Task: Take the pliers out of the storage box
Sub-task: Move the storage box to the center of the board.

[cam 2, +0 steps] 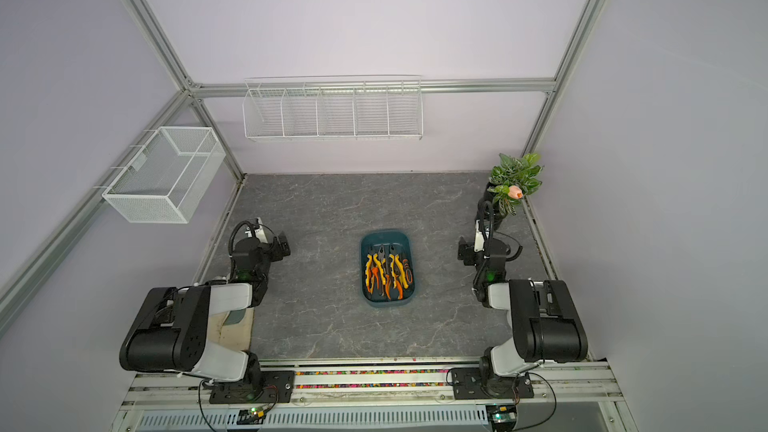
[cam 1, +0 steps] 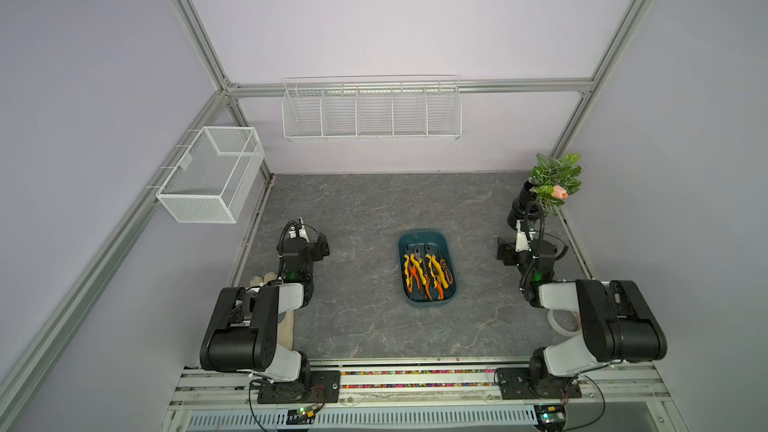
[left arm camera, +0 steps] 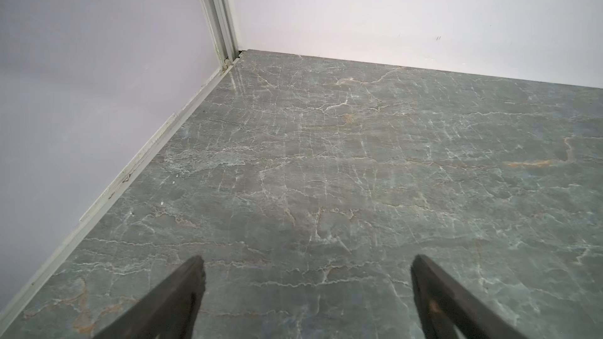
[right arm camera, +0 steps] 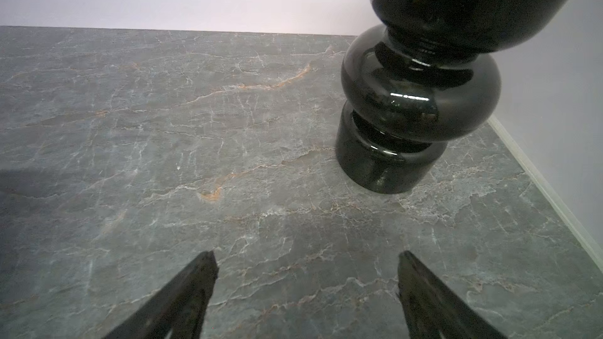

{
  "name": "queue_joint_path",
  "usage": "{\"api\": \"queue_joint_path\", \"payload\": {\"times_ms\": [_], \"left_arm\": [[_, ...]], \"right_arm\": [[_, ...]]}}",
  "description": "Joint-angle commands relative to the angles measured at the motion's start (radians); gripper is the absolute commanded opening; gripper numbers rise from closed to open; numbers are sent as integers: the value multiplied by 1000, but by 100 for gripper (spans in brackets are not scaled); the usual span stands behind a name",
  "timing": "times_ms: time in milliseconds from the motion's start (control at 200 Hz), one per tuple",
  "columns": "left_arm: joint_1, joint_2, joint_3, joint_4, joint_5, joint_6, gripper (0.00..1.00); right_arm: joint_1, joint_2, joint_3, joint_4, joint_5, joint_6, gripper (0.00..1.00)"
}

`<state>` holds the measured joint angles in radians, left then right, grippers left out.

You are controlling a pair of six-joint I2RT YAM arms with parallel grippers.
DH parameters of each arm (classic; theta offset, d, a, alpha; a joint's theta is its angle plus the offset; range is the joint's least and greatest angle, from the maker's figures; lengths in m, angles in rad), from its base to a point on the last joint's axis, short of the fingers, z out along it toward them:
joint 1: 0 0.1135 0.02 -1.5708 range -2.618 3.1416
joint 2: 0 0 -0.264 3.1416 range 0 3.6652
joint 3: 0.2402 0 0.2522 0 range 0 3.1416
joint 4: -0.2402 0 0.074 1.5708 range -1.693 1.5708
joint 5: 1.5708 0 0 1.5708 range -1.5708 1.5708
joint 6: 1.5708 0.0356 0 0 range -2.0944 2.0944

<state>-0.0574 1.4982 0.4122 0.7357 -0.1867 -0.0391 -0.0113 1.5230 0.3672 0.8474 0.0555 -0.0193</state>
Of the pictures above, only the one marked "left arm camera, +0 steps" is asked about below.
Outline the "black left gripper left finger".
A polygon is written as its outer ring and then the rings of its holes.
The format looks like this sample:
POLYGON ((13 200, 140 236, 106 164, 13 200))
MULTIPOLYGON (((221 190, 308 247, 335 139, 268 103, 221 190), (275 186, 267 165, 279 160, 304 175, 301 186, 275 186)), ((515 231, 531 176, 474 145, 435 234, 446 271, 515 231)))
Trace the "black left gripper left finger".
POLYGON ((206 287, 204 259, 190 257, 96 338, 190 338, 206 287))

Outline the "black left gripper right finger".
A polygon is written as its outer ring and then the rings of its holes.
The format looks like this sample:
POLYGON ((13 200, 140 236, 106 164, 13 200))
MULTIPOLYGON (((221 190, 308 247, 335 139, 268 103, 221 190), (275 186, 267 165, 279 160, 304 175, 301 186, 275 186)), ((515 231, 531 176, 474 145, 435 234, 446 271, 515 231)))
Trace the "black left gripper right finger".
POLYGON ((426 338, 525 337, 424 254, 411 264, 411 281, 426 338))

